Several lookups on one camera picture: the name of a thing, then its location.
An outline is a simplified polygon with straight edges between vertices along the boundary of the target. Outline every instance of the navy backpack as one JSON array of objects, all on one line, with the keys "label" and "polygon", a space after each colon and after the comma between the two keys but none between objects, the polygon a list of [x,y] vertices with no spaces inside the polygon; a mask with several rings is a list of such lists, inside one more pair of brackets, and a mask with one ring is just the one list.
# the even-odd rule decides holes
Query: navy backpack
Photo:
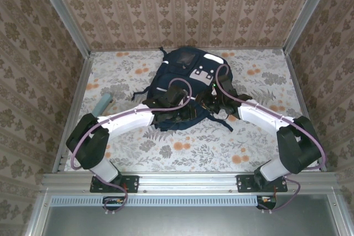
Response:
[{"label": "navy backpack", "polygon": [[[172,79],[176,77],[183,78],[189,82],[192,87],[192,99],[189,104],[195,108],[196,117],[179,123],[167,119],[155,124],[155,127],[160,128],[161,131],[185,130],[198,124],[203,119],[208,118],[223,124],[230,131],[233,131],[232,127],[224,120],[215,118],[208,110],[202,108],[194,101],[199,93],[212,88],[212,81],[215,78],[217,68],[222,64],[227,64],[227,62],[219,56],[189,46],[173,50],[170,53],[166,53],[163,48],[160,48],[160,50],[164,53],[163,62],[157,70],[151,85],[142,92],[135,92],[132,100],[134,100],[135,95],[144,94],[146,92],[148,92],[147,99],[156,95],[162,95],[167,91],[168,85]],[[219,75],[225,75],[225,73],[226,68],[223,67]],[[232,80],[231,71],[228,72],[227,76]],[[188,86],[182,81],[174,81],[173,85],[189,91]]]}]

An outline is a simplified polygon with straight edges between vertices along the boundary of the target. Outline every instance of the table surface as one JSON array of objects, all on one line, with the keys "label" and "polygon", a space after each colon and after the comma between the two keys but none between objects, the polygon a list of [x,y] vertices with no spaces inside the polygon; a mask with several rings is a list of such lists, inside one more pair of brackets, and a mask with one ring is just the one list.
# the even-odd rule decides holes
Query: table surface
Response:
[{"label": "table surface", "polygon": [[[251,95],[260,104],[286,116],[301,115],[282,50],[208,52],[227,60],[239,94]],[[116,99],[110,114],[141,103],[146,95],[137,96],[132,102],[132,94],[150,84],[162,58],[161,51],[96,53],[79,119],[91,112],[105,93]],[[110,140],[105,156],[121,171],[135,172],[253,171],[278,156],[274,136],[235,117],[229,117],[227,122],[233,132],[208,119],[184,131],[136,129]],[[72,170],[70,158],[71,153],[65,171]]]}]

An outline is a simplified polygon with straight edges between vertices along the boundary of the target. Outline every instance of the backpack strap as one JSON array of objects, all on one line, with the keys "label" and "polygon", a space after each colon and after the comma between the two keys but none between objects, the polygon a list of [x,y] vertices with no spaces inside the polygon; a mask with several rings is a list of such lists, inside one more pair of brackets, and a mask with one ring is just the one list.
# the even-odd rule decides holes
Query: backpack strap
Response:
[{"label": "backpack strap", "polygon": [[228,124],[226,123],[224,120],[222,119],[217,119],[215,118],[214,116],[211,115],[211,113],[208,114],[208,116],[206,117],[208,118],[209,120],[213,121],[213,122],[218,122],[220,124],[222,124],[224,127],[226,127],[228,130],[230,130],[231,132],[233,131],[233,128]]},{"label": "backpack strap", "polygon": [[132,101],[134,101],[135,95],[144,94],[144,93],[146,93],[149,89],[150,89],[150,86],[147,86],[143,91],[134,92],[134,93],[133,93],[133,97],[132,97]]},{"label": "backpack strap", "polygon": [[167,54],[167,52],[164,50],[164,48],[161,46],[159,49],[164,53],[164,56]]}]

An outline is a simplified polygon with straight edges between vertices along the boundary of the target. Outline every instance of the aluminum frame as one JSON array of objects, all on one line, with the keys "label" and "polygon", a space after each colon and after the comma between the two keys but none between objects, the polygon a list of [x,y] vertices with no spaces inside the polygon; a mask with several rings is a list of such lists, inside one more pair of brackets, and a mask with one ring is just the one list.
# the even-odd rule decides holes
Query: aluminum frame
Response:
[{"label": "aluminum frame", "polygon": [[291,50],[294,48],[319,2],[320,0],[306,0],[284,43],[283,50],[286,54],[290,54]]},{"label": "aluminum frame", "polygon": [[[237,196],[270,195],[272,193],[238,193],[236,176],[249,172],[215,173],[177,173],[177,172],[126,172],[126,175],[139,175],[138,196]],[[98,196],[104,193],[90,193],[92,174],[90,172],[58,172],[45,174],[34,211],[29,222],[27,236],[42,235],[53,196]],[[340,187],[334,172],[302,172],[291,178],[301,184],[300,195],[327,195],[332,214],[340,236],[353,235],[352,222],[340,194]],[[297,186],[288,182],[291,195]],[[121,196],[121,193],[110,193]]]},{"label": "aluminum frame", "polygon": [[[308,109],[306,107],[305,99],[304,99],[303,94],[301,92],[301,88],[300,88],[299,81],[298,81],[298,78],[297,78],[296,73],[295,73],[294,66],[291,63],[290,55],[288,53],[286,53],[286,52],[284,52],[284,55],[285,55],[285,60],[287,62],[288,69],[289,69],[289,72],[290,72],[291,80],[293,81],[293,85],[294,85],[294,88],[295,88],[295,93],[296,93],[296,96],[297,96],[299,104],[300,104],[301,112],[303,113],[303,116],[305,116],[305,117],[310,119],[310,114],[309,114]],[[326,166],[324,166],[321,169],[321,171],[327,171]]]},{"label": "aluminum frame", "polygon": [[84,98],[85,88],[87,86],[87,81],[89,80],[91,69],[93,64],[93,57],[89,57],[84,61],[84,65],[82,66],[81,74],[79,81],[76,86],[74,98],[72,99],[72,105],[70,107],[69,115],[67,122],[64,127],[63,135],[61,136],[58,153],[55,158],[55,162],[53,165],[52,172],[58,172],[61,161],[63,160],[63,154],[67,152],[66,148],[66,140],[69,137],[70,133],[74,130],[75,125],[77,123],[77,118],[80,113],[82,99]]}]

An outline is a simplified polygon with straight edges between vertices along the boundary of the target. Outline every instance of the beige wallpaper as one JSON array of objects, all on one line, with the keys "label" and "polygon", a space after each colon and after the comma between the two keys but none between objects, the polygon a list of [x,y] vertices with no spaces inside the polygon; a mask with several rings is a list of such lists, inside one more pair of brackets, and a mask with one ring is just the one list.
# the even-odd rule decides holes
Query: beige wallpaper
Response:
[{"label": "beige wallpaper", "polygon": [[0,235],[22,235],[82,57],[49,0],[0,0]]},{"label": "beige wallpaper", "polygon": [[92,50],[281,47],[305,0],[64,0]]},{"label": "beige wallpaper", "polygon": [[354,212],[354,0],[321,0],[291,52],[306,105]]}]

